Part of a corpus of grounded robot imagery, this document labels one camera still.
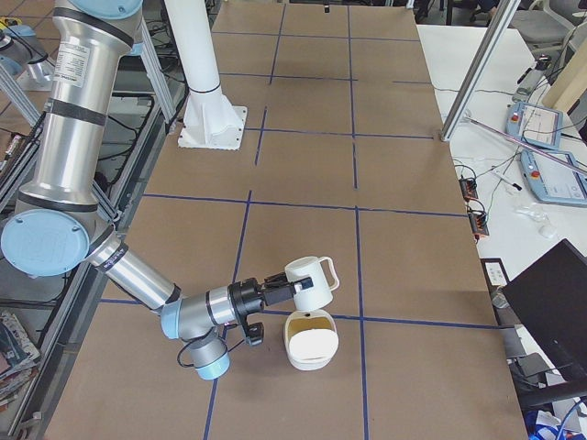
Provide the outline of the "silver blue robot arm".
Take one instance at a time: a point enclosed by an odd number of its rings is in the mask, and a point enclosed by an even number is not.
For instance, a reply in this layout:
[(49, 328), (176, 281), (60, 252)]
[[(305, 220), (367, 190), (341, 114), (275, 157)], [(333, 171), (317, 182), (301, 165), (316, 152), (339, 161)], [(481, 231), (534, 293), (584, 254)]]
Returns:
[(230, 359), (219, 329), (233, 323), (245, 342), (258, 345), (260, 323), (249, 315), (298, 300), (315, 282), (284, 274), (183, 297), (181, 289), (133, 253), (97, 213), (94, 172), (120, 59), (136, 41), (139, 1), (59, 1), (53, 21), (61, 34), (39, 158), (34, 176), (18, 192), (1, 249), (15, 268), (34, 276), (65, 273), (82, 262), (159, 316), (162, 332), (180, 339), (191, 367), (204, 380), (222, 376)]

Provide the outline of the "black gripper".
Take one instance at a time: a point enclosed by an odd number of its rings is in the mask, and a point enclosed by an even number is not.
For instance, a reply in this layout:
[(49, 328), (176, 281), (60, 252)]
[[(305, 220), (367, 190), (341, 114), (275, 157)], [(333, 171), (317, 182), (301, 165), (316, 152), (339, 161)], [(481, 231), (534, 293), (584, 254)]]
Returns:
[(280, 272), (264, 279), (259, 284), (255, 278), (237, 281), (228, 286), (235, 318), (240, 321), (250, 314), (262, 312), (265, 306), (288, 301), (298, 292), (314, 287), (311, 277), (289, 282), (286, 274)]

